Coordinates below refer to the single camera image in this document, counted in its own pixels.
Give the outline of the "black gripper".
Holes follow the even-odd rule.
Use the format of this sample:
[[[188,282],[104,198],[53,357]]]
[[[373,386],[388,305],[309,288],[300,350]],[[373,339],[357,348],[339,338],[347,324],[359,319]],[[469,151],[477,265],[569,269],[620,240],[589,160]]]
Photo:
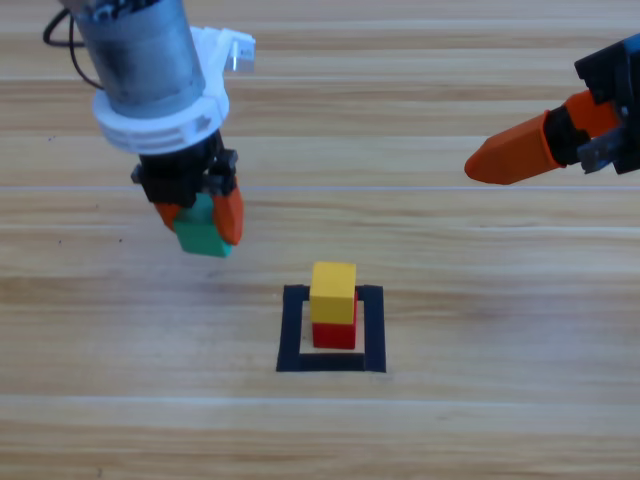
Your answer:
[[[142,186],[169,230],[174,230],[180,206],[193,206],[198,193],[209,193],[213,195],[213,222],[221,239],[233,246],[240,243],[244,201],[236,187],[238,153],[225,147],[219,130],[185,149],[140,154],[139,160],[131,179]]]
[[[511,185],[580,162],[586,174],[639,169],[639,36],[575,62],[588,91],[489,137],[466,161],[479,182]]]

